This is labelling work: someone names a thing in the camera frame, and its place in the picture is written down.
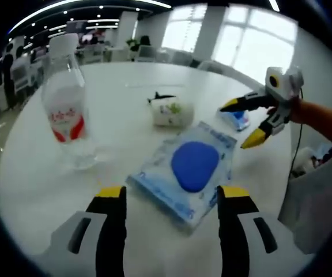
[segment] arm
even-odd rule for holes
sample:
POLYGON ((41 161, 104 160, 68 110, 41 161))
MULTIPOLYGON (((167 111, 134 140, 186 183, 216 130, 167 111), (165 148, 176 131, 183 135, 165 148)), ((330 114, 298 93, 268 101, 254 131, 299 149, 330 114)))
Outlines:
POLYGON ((314 128, 332 141, 332 109, 299 101, 293 106, 291 120, 314 128))

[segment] small blue package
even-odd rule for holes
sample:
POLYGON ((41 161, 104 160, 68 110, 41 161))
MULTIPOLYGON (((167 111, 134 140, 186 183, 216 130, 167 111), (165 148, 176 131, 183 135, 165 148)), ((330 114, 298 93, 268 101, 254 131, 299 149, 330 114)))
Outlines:
POLYGON ((127 178, 127 183, 145 190, 159 207, 166 208, 183 227, 193 230, 217 202, 216 187, 231 179, 236 140, 204 122, 173 139, 163 141, 153 156, 127 178), (218 163, 207 184, 198 192, 183 189, 171 168, 175 151, 188 143, 202 143, 218 153, 218 163))
POLYGON ((240 132, 250 125, 248 111, 236 111, 230 113, 228 111, 217 111, 222 120, 230 125, 234 130, 240 132))

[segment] bottle cap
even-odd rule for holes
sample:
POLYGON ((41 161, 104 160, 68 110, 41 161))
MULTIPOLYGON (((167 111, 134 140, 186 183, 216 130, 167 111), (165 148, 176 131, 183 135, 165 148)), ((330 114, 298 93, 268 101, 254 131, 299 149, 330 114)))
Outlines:
POLYGON ((66 33, 50 40, 51 59, 60 58, 75 53, 79 38, 77 33, 66 33))

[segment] plastic water bottle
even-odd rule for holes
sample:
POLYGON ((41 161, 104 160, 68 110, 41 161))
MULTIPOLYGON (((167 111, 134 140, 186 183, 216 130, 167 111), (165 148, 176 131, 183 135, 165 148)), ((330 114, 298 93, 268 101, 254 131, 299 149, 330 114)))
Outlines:
POLYGON ((85 81, 75 58, 77 45, 76 33, 50 40, 50 65, 41 96, 53 134, 69 163, 87 169, 97 157, 88 133, 85 81))

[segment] table surface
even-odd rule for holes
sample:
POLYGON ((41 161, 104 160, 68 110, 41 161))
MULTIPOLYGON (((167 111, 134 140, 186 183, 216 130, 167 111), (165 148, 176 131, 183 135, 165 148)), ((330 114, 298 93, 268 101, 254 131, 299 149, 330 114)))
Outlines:
MULTIPOLYGON (((102 186, 125 185, 174 130, 155 129, 146 98, 154 92, 182 94, 195 107, 194 125, 205 121, 235 137, 232 183, 249 190, 261 211, 278 216, 291 164, 290 126, 260 147, 239 145, 266 116, 250 112, 251 126, 236 133, 216 110, 250 89, 231 78, 184 66, 157 63, 99 63, 82 67, 89 127, 106 149, 106 162, 86 171, 62 164, 41 103, 41 89, 25 106, 7 139, 0 164, 0 214, 26 254, 41 253, 51 233, 76 211, 86 210, 102 186)), ((181 233, 147 198, 127 194, 126 276, 220 276, 217 208, 192 235, 181 233)))

